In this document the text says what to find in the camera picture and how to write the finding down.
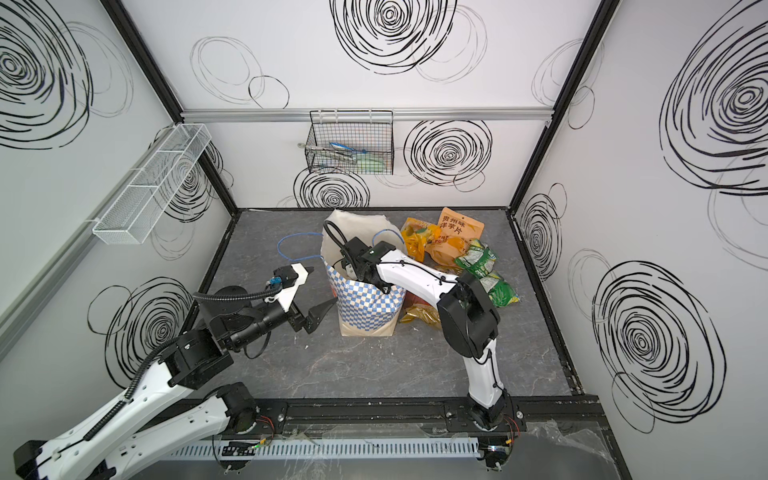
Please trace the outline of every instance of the white wire basket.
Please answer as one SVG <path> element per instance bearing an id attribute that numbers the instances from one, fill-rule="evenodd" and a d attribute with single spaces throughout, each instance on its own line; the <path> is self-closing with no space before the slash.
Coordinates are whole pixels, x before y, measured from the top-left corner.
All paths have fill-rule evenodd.
<path id="1" fill-rule="evenodd" d="M 210 142 L 203 124 L 178 124 L 96 223 L 107 245 L 143 243 Z"/>

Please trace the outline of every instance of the gray floor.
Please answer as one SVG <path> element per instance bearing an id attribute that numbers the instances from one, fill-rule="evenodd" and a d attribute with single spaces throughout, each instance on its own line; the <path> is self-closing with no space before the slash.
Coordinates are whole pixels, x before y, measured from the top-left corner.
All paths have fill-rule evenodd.
<path id="1" fill-rule="evenodd" d="M 505 212 L 461 213 L 485 223 L 482 239 L 499 256 L 496 270 L 521 297 L 520 303 L 499 310 L 497 356 L 502 382 L 513 396 L 569 395 Z M 400 226 L 407 217 L 436 221 L 439 211 L 376 214 L 385 214 Z M 290 233 L 320 232 L 328 215 L 312 211 L 243 213 L 210 292 L 228 285 L 241 285 L 249 291 L 263 289 L 275 268 L 290 263 L 277 253 L 277 241 Z M 294 237 L 283 243 L 282 250 L 298 258 L 318 253 L 319 245 L 319 237 Z M 306 313 L 333 295 L 322 261 L 316 258 L 302 263 L 315 267 L 296 296 L 296 304 Z M 259 339 L 250 347 L 251 355 L 260 345 Z M 414 322 L 399 324 L 391 337 L 342 337 L 335 307 L 312 336 L 304 331 L 294 333 L 286 325 L 273 331 L 260 358 L 233 357 L 235 364 L 209 385 L 243 382 L 256 398 L 463 396 L 468 388 L 462 358 L 448 347 L 441 332 Z"/>

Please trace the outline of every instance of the wall-mounted basket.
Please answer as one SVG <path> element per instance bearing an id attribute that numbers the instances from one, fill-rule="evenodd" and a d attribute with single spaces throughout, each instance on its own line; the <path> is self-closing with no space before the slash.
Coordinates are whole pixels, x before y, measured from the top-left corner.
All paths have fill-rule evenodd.
<path id="1" fill-rule="evenodd" d="M 94 235 L 109 245 L 143 243 L 209 142 L 203 124 L 173 126 L 96 223 Z"/>
<path id="2" fill-rule="evenodd" d="M 391 110 L 315 110 L 304 148 L 310 172 L 336 167 L 355 174 L 392 175 Z"/>

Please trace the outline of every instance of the blue and white checkered pattern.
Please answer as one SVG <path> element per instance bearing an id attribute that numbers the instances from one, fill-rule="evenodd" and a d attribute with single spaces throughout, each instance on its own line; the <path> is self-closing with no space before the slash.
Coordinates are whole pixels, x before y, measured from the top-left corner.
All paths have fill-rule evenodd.
<path id="1" fill-rule="evenodd" d="M 326 271 L 333 291 L 339 297 L 339 315 L 344 323 L 372 332 L 394 319 L 406 297 L 406 289 L 393 286 L 389 295 L 370 283 L 348 280 L 326 263 Z"/>

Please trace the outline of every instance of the enclosure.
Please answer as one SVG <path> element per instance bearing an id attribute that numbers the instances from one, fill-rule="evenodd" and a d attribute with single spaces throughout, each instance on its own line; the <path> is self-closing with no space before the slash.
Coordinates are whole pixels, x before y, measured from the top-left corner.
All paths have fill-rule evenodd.
<path id="1" fill-rule="evenodd" d="M 334 306 L 132 433 L 237 382 L 264 420 L 133 478 L 765 476 L 768 0 L 0 0 L 0 25 L 3 478 L 206 328 L 193 295 L 300 262 L 308 312 L 337 292 L 292 235 L 443 207 L 519 297 L 509 421 L 462 410 L 447 334 L 343 336 Z"/>

